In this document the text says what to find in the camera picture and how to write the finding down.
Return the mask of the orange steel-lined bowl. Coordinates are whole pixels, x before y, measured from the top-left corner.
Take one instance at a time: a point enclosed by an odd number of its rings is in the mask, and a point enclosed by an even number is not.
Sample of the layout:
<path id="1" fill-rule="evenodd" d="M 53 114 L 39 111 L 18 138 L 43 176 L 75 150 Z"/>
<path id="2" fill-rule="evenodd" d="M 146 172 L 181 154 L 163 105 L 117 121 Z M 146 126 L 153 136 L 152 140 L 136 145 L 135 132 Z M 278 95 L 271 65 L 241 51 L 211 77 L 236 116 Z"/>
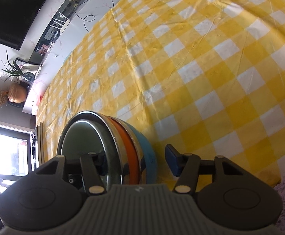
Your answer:
<path id="1" fill-rule="evenodd" d="M 132 142 L 132 139 L 130 138 L 125 128 L 119 122 L 117 122 L 114 118 L 111 117 L 109 117 L 109 120 L 118 130 L 125 146 L 129 171 L 129 184 L 137 185 L 140 183 L 140 169 L 134 143 Z"/>

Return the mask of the white wifi router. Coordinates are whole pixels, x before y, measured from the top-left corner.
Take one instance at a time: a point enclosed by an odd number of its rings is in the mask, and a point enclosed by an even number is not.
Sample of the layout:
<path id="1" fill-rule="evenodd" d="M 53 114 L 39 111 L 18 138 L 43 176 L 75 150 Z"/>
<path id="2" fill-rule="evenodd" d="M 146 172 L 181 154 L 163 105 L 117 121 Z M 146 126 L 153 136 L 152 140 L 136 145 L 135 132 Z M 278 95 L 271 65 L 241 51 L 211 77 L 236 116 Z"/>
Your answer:
<path id="1" fill-rule="evenodd" d="M 70 23 L 70 19 L 61 12 L 57 12 L 51 20 L 50 27 L 55 29 L 60 36 Z"/>

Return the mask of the blue steel-lined bowl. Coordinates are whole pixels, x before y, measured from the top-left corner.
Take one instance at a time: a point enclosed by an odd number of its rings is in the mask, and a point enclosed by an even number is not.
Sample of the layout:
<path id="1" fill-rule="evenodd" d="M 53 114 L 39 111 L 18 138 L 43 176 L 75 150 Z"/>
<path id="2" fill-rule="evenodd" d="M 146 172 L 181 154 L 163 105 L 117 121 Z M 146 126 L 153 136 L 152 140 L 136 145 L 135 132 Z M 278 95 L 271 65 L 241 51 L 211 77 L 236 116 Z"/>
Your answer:
<path id="1" fill-rule="evenodd" d="M 158 165 L 154 149 L 149 140 L 141 132 L 129 123 L 125 122 L 125 124 L 133 130 L 142 148 L 146 166 L 146 182 L 147 184 L 155 184 L 157 182 Z"/>

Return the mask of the plant in blue vase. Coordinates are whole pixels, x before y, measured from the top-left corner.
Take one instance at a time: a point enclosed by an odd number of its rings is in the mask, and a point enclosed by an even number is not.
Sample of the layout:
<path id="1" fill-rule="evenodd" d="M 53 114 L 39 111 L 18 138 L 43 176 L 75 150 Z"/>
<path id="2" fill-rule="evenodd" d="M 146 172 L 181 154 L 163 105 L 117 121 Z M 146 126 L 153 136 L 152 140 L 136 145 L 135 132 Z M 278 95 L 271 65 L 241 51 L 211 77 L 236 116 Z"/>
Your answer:
<path id="1" fill-rule="evenodd" d="M 5 69 L 2 69 L 2 71 L 7 73 L 8 76 L 4 81 L 7 81 L 12 77 L 21 77 L 28 82 L 33 82 L 35 80 L 39 65 L 30 64 L 18 59 L 13 60 L 12 63 L 10 63 L 8 52 L 6 52 L 6 60 L 7 61 L 4 63 Z"/>

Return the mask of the orange round vase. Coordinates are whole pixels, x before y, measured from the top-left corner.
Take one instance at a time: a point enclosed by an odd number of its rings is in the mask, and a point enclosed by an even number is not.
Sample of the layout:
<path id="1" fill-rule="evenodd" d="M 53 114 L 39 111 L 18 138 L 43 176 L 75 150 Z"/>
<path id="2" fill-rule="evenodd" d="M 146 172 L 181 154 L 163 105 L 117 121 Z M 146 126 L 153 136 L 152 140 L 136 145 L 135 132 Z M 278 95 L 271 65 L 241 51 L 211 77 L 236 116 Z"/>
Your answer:
<path id="1" fill-rule="evenodd" d="M 12 103 L 22 103 L 27 98 L 27 90 L 20 84 L 13 83 L 8 91 L 8 99 Z"/>

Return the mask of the plain steel bowl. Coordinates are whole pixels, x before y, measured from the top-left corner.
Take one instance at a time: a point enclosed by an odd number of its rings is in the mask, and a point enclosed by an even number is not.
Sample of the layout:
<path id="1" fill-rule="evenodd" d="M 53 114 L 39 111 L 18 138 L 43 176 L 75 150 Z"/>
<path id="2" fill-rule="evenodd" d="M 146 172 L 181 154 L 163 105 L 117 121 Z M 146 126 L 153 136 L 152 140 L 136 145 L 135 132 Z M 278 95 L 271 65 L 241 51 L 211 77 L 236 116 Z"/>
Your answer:
<path id="1" fill-rule="evenodd" d="M 112 185 L 128 184 L 129 171 L 127 164 L 127 154 L 124 143 L 121 142 L 120 134 L 107 117 L 93 111 L 82 111 L 73 116 L 64 127 L 59 143 L 57 146 L 57 155 L 62 155 L 60 149 L 62 147 L 63 138 L 69 127 L 78 120 L 88 120 L 97 126 L 98 134 L 101 137 L 102 144 L 105 149 L 107 167 L 108 167 L 108 182 L 105 186 L 109 190 Z"/>

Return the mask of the yellow checked tablecloth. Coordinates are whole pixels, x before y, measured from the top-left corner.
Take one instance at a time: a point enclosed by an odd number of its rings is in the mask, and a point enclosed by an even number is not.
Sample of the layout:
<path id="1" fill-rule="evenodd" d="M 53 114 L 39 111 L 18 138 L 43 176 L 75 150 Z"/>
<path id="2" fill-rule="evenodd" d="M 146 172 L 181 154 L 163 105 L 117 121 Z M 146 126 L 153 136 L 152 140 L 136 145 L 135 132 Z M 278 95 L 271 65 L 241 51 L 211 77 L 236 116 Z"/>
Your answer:
<path id="1" fill-rule="evenodd" d="M 117 117 L 164 148 L 285 176 L 285 0 L 120 0 L 78 41 L 38 107 L 46 160 L 78 112 Z"/>

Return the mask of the green ceramic bowl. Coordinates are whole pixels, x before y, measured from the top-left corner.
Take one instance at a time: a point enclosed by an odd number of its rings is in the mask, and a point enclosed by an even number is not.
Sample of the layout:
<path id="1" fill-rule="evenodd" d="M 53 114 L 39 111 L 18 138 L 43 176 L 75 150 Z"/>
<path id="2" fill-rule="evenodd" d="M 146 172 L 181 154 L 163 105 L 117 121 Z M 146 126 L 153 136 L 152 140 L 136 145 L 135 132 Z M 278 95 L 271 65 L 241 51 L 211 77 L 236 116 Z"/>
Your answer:
<path id="1" fill-rule="evenodd" d="M 104 185 L 107 185 L 108 167 L 105 149 L 97 126 L 90 121 L 78 120 L 69 127 L 63 138 L 60 152 L 66 156 L 67 161 L 71 162 L 79 161 L 79 158 L 85 154 L 96 155 L 93 158 L 95 167 Z"/>

